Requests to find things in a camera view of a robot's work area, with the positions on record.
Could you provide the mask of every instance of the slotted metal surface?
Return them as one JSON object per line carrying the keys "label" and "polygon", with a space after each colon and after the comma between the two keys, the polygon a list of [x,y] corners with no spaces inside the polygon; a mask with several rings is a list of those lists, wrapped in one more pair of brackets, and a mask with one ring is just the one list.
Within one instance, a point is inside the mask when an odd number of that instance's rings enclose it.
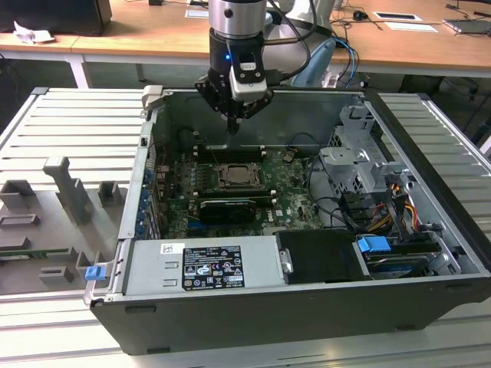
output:
{"label": "slotted metal surface", "polygon": [[[44,98],[56,100],[62,94],[67,100],[76,100],[76,96],[79,95],[83,100],[111,100],[112,96],[115,100],[123,96],[124,98],[121,99],[140,98],[140,92],[137,90],[103,90],[96,94],[92,90],[69,89],[50,90]],[[422,104],[415,95],[384,95],[384,99],[387,103],[398,106]],[[142,122],[135,117],[70,117],[69,119],[30,117],[25,120],[30,126],[43,127],[74,125],[120,128],[137,126]],[[434,115],[426,118],[402,119],[401,122],[405,127],[445,127],[445,124]],[[87,153],[88,147],[90,147],[90,154]],[[134,147],[94,144],[92,146],[5,146],[0,150],[0,163],[9,166],[5,163],[7,159],[22,159],[26,166],[37,172],[36,168],[40,161],[36,159],[45,159],[49,155],[69,156],[73,158],[71,165],[75,172],[87,170],[88,164],[96,164],[94,166],[96,171],[102,172],[102,166],[117,167],[117,164],[122,162],[99,163],[97,161],[95,163],[94,159],[101,161],[133,159]],[[459,163],[458,166],[469,165],[473,163],[470,159],[475,160],[473,153],[457,141],[450,145],[420,144],[420,148],[431,162],[440,166],[453,163]],[[389,149],[395,154],[393,147],[389,146]],[[456,196],[466,204],[484,203],[482,198],[486,197],[491,187],[486,176],[449,176],[444,179]],[[475,217],[475,220],[483,230],[491,229],[491,215]],[[483,303],[462,305],[442,316],[426,329],[418,331],[131,357],[121,352],[117,342],[83,304],[81,293],[72,292],[58,300],[53,300],[46,295],[43,297],[30,295],[25,299],[16,296],[16,299],[10,301],[8,298],[0,297],[0,341],[2,342],[0,363],[12,362],[16,367],[25,368],[92,365],[137,368],[163,366],[172,368],[193,366],[206,368],[485,367],[491,366],[490,311],[491,300],[487,300]]]}
{"label": "slotted metal surface", "polygon": [[[491,165],[430,101],[417,95],[381,94],[453,194],[491,239]],[[401,160],[386,136],[389,152]]]}
{"label": "slotted metal surface", "polygon": [[145,121],[142,92],[52,88],[37,96],[0,146],[0,186],[27,179],[34,190],[55,189],[42,172],[50,156],[67,156],[87,189],[104,180],[127,186]]}

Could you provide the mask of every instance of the robotic arm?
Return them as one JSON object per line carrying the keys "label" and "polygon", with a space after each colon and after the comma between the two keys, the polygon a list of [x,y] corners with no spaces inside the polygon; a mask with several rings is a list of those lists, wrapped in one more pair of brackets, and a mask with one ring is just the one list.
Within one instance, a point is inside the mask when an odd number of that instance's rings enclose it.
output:
{"label": "robotic arm", "polygon": [[209,0],[210,69],[195,86],[208,105],[227,121],[229,134],[236,134],[243,119],[268,106],[273,98],[269,87],[291,77],[278,70],[265,70],[262,51],[269,44],[294,44],[314,33],[315,0],[300,1],[311,7],[311,30],[303,36],[295,30],[296,38],[265,40],[267,0]]}

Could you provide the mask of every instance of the blue plastic clip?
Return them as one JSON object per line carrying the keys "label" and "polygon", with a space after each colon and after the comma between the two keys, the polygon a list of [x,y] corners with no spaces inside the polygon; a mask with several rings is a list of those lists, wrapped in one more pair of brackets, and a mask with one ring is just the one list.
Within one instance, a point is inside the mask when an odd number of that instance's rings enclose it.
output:
{"label": "blue plastic clip", "polygon": [[384,236],[364,236],[358,240],[358,246],[364,251],[391,251],[389,242]]}
{"label": "blue plastic clip", "polygon": [[85,280],[103,281],[106,279],[106,266],[90,266],[85,271]]}

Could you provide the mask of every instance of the desk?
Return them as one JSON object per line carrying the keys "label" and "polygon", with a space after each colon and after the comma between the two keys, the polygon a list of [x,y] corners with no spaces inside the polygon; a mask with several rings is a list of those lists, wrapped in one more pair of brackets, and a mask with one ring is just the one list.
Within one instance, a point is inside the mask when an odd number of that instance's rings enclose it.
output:
{"label": "desk", "polygon": [[[408,12],[425,22],[463,18],[445,8],[444,0],[351,0],[350,5],[373,11]],[[463,11],[489,12],[489,6],[461,2]],[[90,87],[86,62],[207,65],[208,20],[184,18],[186,5],[169,3],[149,6],[145,0],[111,0],[112,22],[102,37],[57,35],[58,42],[46,45],[20,44],[10,34],[0,34],[0,52],[7,58],[67,61],[79,87]],[[343,12],[333,12],[332,18]],[[351,17],[346,8],[345,16]],[[392,31],[384,23],[379,31],[371,23],[355,24],[348,30],[352,46],[360,54],[359,71],[393,74],[425,74],[456,77],[491,77],[491,39],[456,36],[446,25],[434,25],[438,33]],[[334,29],[344,34],[339,26]],[[344,50],[336,50],[332,67],[348,62]]]}
{"label": "desk", "polygon": [[[441,23],[443,19],[464,19],[457,11],[445,8],[445,0],[351,0],[350,5],[363,7],[373,21],[380,21],[373,12],[398,12],[418,15],[419,23]],[[353,21],[352,8],[333,11],[331,19]],[[461,2],[460,10],[471,18],[474,11],[491,12],[491,6]],[[433,25],[438,33],[392,31],[384,23],[356,23],[348,29],[351,46],[360,54],[359,71],[394,74],[425,74],[455,77],[491,77],[491,38],[455,35],[447,25]],[[344,37],[344,30],[334,30]],[[336,50],[333,64],[347,63],[344,50]]]}

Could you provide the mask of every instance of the white label sticker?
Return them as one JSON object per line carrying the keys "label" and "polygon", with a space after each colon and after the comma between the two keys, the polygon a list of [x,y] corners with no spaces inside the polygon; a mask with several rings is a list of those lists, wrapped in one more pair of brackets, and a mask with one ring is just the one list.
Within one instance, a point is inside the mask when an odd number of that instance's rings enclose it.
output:
{"label": "white label sticker", "polygon": [[186,243],[162,243],[160,254],[162,255],[181,255]]}

